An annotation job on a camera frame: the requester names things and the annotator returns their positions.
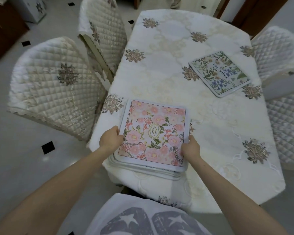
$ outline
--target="dining table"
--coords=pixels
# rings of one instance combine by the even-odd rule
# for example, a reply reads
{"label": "dining table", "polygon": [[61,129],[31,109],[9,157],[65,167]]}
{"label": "dining table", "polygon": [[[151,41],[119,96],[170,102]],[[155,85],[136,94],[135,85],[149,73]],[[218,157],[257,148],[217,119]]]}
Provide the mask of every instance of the dining table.
{"label": "dining table", "polygon": [[[251,83],[216,97],[189,66],[196,58],[223,51]],[[220,175],[262,204],[285,189],[250,36],[211,16],[182,10],[142,11],[94,128],[89,148],[120,127],[128,99],[189,109],[190,133],[201,157]],[[112,182],[146,198],[194,213],[221,213],[191,165],[169,180],[103,162]]]}

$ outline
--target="forearm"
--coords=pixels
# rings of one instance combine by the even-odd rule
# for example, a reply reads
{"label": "forearm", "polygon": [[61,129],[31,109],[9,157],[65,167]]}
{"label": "forearm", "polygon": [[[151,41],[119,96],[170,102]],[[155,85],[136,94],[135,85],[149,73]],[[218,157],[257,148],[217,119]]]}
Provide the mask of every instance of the forearm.
{"label": "forearm", "polygon": [[191,165],[207,186],[235,234],[288,234],[266,211],[217,173],[200,156]]}
{"label": "forearm", "polygon": [[56,234],[105,158],[99,148],[51,178],[0,222],[0,234]]}

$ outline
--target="oval label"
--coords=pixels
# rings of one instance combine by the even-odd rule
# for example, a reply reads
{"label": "oval label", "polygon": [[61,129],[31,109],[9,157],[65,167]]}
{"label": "oval label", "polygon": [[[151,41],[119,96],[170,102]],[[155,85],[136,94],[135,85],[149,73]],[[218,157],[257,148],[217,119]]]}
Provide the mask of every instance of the oval label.
{"label": "oval label", "polygon": [[148,136],[152,139],[160,137],[160,125],[153,123],[149,126]]}

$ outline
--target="dining chair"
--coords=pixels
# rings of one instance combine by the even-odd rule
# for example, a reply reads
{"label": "dining chair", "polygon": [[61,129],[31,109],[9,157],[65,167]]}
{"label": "dining chair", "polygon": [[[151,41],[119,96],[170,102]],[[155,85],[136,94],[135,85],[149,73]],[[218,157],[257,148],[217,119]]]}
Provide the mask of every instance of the dining chair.
{"label": "dining chair", "polygon": [[73,40],[50,39],[15,64],[8,111],[88,141],[107,91]]}
{"label": "dining chair", "polygon": [[294,170],[294,94],[266,104],[282,168]]}
{"label": "dining chair", "polygon": [[272,26],[251,40],[262,87],[294,75],[294,34]]}
{"label": "dining chair", "polygon": [[115,0],[83,0],[78,25],[91,67],[110,83],[127,43],[124,23]]}

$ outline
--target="person's left arm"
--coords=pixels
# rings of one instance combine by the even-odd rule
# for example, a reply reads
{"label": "person's left arm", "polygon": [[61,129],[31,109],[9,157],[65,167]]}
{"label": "person's left arm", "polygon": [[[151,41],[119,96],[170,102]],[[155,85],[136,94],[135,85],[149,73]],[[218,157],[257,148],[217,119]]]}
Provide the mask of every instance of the person's left arm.
{"label": "person's left arm", "polygon": [[0,222],[0,235],[56,234],[102,162],[123,142],[117,126],[100,138],[100,147],[60,172],[25,198]]}

